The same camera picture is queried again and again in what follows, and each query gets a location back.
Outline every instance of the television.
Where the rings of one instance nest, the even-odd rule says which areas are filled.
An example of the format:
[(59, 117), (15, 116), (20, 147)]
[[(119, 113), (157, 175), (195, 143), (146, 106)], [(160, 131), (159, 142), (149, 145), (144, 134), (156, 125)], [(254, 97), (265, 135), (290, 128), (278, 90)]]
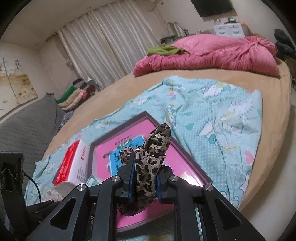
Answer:
[(191, 0), (201, 17), (208, 17), (231, 11), (230, 0)]

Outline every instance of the gray sofa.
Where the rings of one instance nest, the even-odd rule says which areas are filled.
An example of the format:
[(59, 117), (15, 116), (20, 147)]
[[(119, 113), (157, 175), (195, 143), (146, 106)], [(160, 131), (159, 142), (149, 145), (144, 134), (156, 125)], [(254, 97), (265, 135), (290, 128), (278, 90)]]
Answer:
[[(23, 170), (32, 176), (35, 162), (40, 161), (52, 138), (57, 134), (64, 111), (57, 105), (53, 94), (18, 111), (0, 124), (0, 152), (24, 153)], [(25, 192), (28, 179), (22, 185)], [(0, 220), (4, 221), (5, 208), (0, 192)]]

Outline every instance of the green cloth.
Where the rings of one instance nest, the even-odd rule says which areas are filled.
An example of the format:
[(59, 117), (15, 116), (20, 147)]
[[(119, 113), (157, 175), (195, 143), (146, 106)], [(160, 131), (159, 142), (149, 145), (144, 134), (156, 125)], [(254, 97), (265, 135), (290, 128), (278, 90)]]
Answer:
[(57, 103), (59, 104), (66, 101), (69, 98), (69, 96), (73, 94), (74, 90), (77, 90), (77, 89), (78, 89), (77, 87), (75, 87), (74, 85), (71, 85), (69, 89), (67, 89), (66, 92), (62, 95), (62, 97), (57, 100)]
[(169, 56), (173, 54), (184, 54), (184, 50), (171, 45), (165, 47), (151, 47), (147, 50), (147, 55), (150, 56), (152, 54)]

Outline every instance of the framed picture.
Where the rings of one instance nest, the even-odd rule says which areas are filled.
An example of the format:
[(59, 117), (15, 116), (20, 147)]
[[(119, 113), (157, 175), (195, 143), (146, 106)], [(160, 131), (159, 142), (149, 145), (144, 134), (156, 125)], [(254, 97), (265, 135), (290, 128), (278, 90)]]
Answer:
[[(105, 180), (116, 175), (121, 167), (119, 151), (126, 147), (142, 146), (145, 139), (159, 125), (147, 112), (130, 119), (91, 144), (89, 167), (95, 177)], [(203, 186), (212, 183), (208, 175), (172, 137), (163, 165), (172, 168), (174, 175), (189, 184)], [(144, 211), (135, 216), (123, 216), (117, 212), (117, 232), (126, 231), (150, 222), (173, 210), (173, 205), (161, 205), (157, 199)]]
[(18, 59), (0, 57), (0, 118), (38, 95)]

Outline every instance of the pink comforter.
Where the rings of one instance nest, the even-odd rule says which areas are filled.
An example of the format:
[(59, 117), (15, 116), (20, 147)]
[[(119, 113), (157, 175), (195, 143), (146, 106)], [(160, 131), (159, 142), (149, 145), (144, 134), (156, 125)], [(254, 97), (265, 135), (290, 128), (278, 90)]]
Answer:
[(165, 69), (220, 68), (279, 76), (276, 46), (256, 36), (234, 39), (201, 34), (183, 38), (172, 45), (189, 54), (147, 56), (136, 64), (133, 74), (141, 76)]

